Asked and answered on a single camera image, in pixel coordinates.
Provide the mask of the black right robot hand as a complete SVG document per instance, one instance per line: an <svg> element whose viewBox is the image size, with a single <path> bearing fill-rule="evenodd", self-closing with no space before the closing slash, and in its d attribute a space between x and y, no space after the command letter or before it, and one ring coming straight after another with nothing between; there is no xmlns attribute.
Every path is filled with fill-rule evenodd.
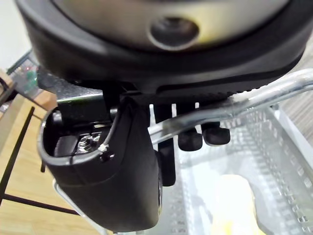
<svg viewBox="0 0 313 235"><path fill-rule="evenodd" d="M61 194L115 233L154 227L182 150L227 144L223 120L311 84L291 73L310 0L19 0L55 93L37 140Z"/></svg>

